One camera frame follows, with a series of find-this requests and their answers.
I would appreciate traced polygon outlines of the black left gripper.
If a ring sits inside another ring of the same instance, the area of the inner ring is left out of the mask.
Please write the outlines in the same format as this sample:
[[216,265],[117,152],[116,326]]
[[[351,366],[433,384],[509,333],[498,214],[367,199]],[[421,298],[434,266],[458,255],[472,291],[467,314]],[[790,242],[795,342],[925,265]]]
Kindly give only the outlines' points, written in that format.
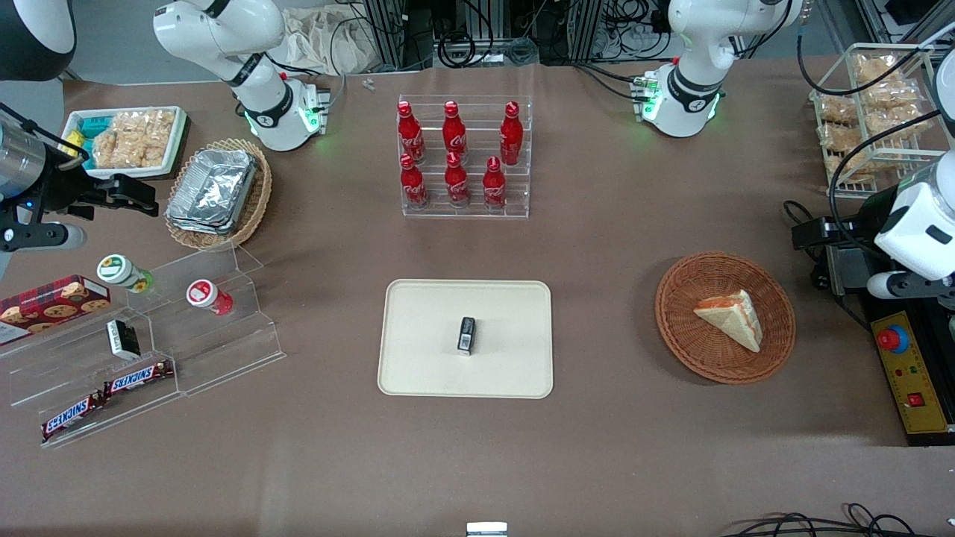
[[896,201],[898,188],[893,186],[867,198],[855,214],[842,217],[847,235],[845,239],[832,218],[815,218],[792,227],[792,235],[799,235],[800,249],[822,248],[842,244],[842,249],[855,248],[881,251],[874,238],[883,229]]

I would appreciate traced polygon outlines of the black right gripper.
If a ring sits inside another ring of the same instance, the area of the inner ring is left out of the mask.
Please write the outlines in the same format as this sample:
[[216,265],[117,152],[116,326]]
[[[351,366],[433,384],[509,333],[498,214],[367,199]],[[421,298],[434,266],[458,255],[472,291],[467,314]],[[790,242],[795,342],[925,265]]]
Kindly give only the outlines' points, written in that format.
[[155,196],[156,189],[150,184],[126,174],[112,174],[110,201],[108,181],[88,175],[83,167],[66,171],[45,167],[28,190],[28,200],[33,203],[28,208],[28,221],[39,223],[48,212],[68,213],[71,207],[80,207],[79,217],[86,220],[93,220],[96,207],[133,210],[157,218]]

